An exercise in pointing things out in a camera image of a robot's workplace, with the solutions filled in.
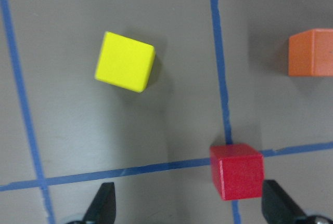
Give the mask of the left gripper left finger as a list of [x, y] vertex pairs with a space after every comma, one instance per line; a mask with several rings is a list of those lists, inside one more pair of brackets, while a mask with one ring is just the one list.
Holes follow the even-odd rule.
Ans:
[[102, 183], [87, 209], [84, 223], [111, 223], [116, 220], [116, 194], [113, 182]]

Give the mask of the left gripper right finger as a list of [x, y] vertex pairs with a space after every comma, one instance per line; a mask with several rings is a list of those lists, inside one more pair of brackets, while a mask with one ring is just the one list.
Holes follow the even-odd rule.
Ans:
[[312, 223], [312, 219], [275, 180], [264, 180], [261, 210], [267, 223]]

